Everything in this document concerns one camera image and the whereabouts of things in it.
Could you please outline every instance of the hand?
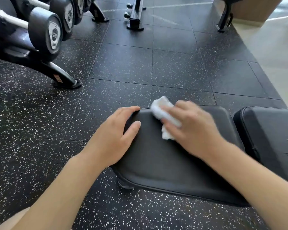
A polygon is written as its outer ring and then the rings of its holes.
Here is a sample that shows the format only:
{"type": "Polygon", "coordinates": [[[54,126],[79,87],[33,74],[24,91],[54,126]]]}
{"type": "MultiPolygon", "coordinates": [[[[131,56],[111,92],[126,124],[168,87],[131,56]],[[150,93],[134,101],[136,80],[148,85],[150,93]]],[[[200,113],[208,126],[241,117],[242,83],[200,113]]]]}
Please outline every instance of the hand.
{"type": "Polygon", "coordinates": [[[212,116],[191,101],[179,100],[172,108],[163,107],[171,116],[178,119],[182,126],[177,128],[162,119],[165,128],[176,141],[190,154],[205,160],[226,140],[220,135],[212,116]]]}
{"type": "Polygon", "coordinates": [[[85,148],[77,155],[88,162],[101,166],[101,170],[115,164],[130,147],[137,135],[141,122],[135,121],[123,134],[125,124],[131,114],[140,107],[122,107],[115,111],[103,122],[85,148]]]}

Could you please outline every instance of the white towel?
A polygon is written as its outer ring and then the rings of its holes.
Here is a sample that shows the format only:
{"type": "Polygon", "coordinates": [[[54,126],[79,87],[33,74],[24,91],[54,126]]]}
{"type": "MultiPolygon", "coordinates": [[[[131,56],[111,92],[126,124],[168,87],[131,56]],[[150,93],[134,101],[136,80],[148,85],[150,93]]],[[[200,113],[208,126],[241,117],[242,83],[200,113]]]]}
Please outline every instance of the white towel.
{"type": "MultiPolygon", "coordinates": [[[[173,116],[171,116],[168,112],[162,110],[161,106],[173,107],[174,105],[166,98],[166,96],[162,96],[161,98],[153,101],[153,103],[150,106],[153,115],[159,120],[164,118],[169,120],[175,126],[181,127],[181,122],[175,119],[173,116]]],[[[162,139],[175,140],[175,138],[165,129],[164,125],[162,126],[161,131],[162,131],[162,139]]]]}

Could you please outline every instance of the forearm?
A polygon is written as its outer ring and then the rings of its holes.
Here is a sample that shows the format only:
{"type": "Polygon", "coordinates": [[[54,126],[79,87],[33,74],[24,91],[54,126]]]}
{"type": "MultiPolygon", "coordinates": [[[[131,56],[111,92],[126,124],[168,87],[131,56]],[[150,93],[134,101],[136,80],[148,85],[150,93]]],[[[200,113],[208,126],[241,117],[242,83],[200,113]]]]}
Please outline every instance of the forearm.
{"type": "Polygon", "coordinates": [[[271,229],[288,229],[287,181],[227,142],[204,161],[257,209],[271,229]]]}
{"type": "Polygon", "coordinates": [[[85,195],[101,171],[98,165],[71,158],[13,230],[70,230],[85,195]]]}

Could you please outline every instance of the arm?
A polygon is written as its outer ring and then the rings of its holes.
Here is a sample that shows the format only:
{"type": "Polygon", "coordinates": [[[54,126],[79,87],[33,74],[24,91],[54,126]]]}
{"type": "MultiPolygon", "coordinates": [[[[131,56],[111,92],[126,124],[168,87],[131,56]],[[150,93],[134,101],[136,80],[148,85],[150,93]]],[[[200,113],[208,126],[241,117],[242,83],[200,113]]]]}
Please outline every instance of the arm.
{"type": "Polygon", "coordinates": [[[85,148],[63,170],[12,228],[13,230],[70,230],[82,201],[99,174],[127,151],[141,123],[123,134],[127,119],[139,107],[119,108],[95,132],[85,148]]]}
{"type": "Polygon", "coordinates": [[[182,122],[162,120],[190,154],[199,157],[236,188],[273,230],[288,229],[288,182],[220,135],[211,115],[191,101],[164,108],[182,122]]]}

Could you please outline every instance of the dumbbell handle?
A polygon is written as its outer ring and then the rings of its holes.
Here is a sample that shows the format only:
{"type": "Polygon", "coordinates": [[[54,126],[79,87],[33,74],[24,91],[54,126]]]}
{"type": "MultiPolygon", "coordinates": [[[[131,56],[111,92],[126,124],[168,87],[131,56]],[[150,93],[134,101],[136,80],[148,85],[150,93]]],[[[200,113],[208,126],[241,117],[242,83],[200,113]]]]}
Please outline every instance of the dumbbell handle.
{"type": "Polygon", "coordinates": [[[31,5],[41,7],[43,9],[49,10],[50,6],[46,3],[43,3],[39,0],[27,0],[31,5]]]}
{"type": "Polygon", "coordinates": [[[19,18],[15,18],[11,15],[8,15],[3,10],[0,10],[0,19],[8,23],[14,24],[15,26],[21,27],[23,29],[28,29],[28,25],[29,25],[28,22],[23,21],[19,18]]]}

